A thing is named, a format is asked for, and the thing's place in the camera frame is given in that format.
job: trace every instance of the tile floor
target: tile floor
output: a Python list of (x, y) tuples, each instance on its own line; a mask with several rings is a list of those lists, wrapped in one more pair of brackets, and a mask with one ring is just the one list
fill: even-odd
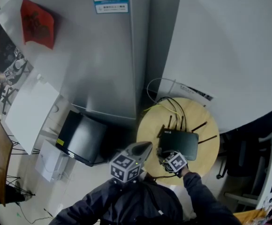
[[(57, 100), (56, 105), (59, 107), (59, 111), (50, 113), (44, 127), (59, 133), (69, 110), (74, 110), (75, 108), (62, 97)], [(7, 132), (9, 132), (8, 127), (6, 125), (4, 125), (4, 127)], [(40, 149), (44, 139), (46, 138), (40, 136), (35, 148)], [(8, 175), (22, 178), (20, 183), (24, 189), (29, 189), (36, 194), (32, 199), (21, 203), (26, 218), (31, 222), (38, 218), (47, 217), (48, 214), (44, 209), (55, 216), (60, 210), (73, 205), (95, 187), (110, 179), (108, 164), (91, 168), (70, 158), (65, 169), (66, 173), (62, 179), (49, 183), (34, 169), (37, 157), (37, 155), (11, 156), (8, 170)], [(241, 187), (243, 181), (227, 175), (220, 180), (216, 179), (220, 164), (221, 159), (218, 159), (210, 172), (202, 178), (202, 182), (211, 190), (217, 199), (233, 211), (236, 205), (235, 201), (225, 198), (223, 192), (233, 191)], [(169, 187), (179, 197), (186, 217), (190, 218), (195, 216), (187, 191), (180, 186)], [(50, 221), (50, 219), (40, 220), (37, 221), (36, 224), (46, 225), (49, 224)], [(24, 219), (20, 207), (16, 204), (7, 204), (5, 208), (0, 205), (0, 223), (1, 225), (29, 224)]]

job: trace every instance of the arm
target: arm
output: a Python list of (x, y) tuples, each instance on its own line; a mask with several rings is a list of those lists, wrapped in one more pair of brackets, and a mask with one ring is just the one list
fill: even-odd
[(50, 225), (92, 225), (106, 212), (119, 193), (118, 187), (109, 180), (97, 187), (73, 206), (62, 210)]
[(184, 168), (181, 174), (199, 221), (205, 224), (241, 224), (230, 210), (218, 202), (210, 190), (202, 184), (201, 177), (197, 173)]

